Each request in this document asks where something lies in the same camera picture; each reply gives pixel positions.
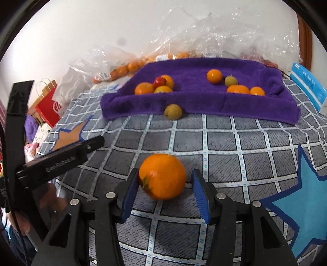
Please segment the person's left hand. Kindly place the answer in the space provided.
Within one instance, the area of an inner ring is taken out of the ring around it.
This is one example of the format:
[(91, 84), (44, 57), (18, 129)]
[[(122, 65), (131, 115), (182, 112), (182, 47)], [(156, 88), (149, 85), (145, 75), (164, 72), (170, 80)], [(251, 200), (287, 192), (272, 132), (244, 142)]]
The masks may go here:
[[(47, 226), (47, 229), (50, 229), (57, 217), (68, 205), (67, 199), (58, 197), (57, 188), (50, 182), (33, 191), (33, 197), (34, 202), (38, 206), (42, 221)], [(16, 205), (14, 207), (19, 229), (22, 236), (25, 237), (26, 233), (30, 231), (30, 219), (21, 208), (17, 208)]]

